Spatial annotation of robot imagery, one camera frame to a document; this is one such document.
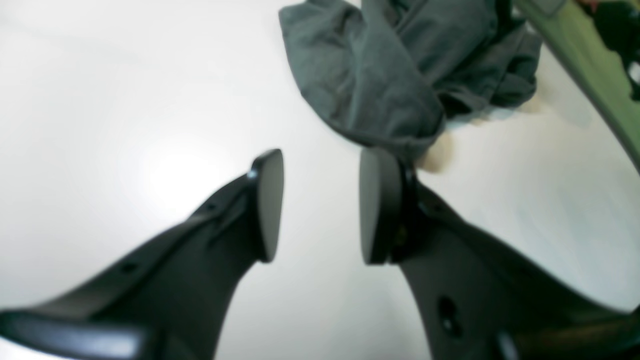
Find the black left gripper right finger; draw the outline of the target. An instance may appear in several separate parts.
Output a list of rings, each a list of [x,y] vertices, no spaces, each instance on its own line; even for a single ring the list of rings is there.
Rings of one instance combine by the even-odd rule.
[[[367,265],[396,265],[434,360],[637,360],[639,310],[610,309],[476,227],[379,147],[359,155]]]

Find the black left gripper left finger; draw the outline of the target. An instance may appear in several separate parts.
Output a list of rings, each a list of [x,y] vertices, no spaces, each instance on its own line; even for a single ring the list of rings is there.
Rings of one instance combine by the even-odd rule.
[[[283,153],[247,173],[84,284],[1,312],[1,337],[69,360],[212,360],[234,292],[254,264],[275,259]]]

